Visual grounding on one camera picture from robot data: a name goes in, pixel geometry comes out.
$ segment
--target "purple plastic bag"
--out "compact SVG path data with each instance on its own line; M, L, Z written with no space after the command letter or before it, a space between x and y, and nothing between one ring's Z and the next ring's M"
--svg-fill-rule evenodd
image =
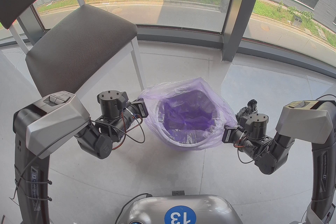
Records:
M229 104L203 78L161 83L143 90L145 123L164 143L203 150L221 143L224 125L237 126Z

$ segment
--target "chair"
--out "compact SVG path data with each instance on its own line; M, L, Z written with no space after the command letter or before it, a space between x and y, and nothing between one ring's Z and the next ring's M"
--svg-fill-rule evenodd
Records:
M35 1L0 0L0 23L26 54L28 70L41 96L68 91L81 99L129 53L140 87L146 87L135 24L78 0L80 7L28 50L12 24Z

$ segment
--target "chair seat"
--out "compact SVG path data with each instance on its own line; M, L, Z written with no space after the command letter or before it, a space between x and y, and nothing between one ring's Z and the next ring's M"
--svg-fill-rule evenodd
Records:
M36 42L26 55L28 70L41 96L75 93L136 35L135 24L83 5Z

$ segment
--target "number 13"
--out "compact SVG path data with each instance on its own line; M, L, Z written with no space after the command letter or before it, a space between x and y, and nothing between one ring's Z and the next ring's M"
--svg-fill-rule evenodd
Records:
M181 222L178 221L177 218L175 218L175 216L180 217L181 214L178 212L172 213L170 215L171 218L171 224L181 224ZM187 221L187 212L183 213L183 224L188 224L190 222L190 220Z

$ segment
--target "road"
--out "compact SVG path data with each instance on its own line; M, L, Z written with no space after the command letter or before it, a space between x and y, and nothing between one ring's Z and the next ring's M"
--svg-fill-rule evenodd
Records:
M101 5L99 8L133 23L205 29L215 32L222 31L226 15L216 10L185 6L179 3L109 4ZM41 18L46 28L52 28L70 12L72 10L45 14ZM23 32L18 25L17 28L19 32ZM0 30L0 39L9 36L11 36L9 31ZM336 66L336 52L333 48L272 23L251 18L244 37L277 44Z

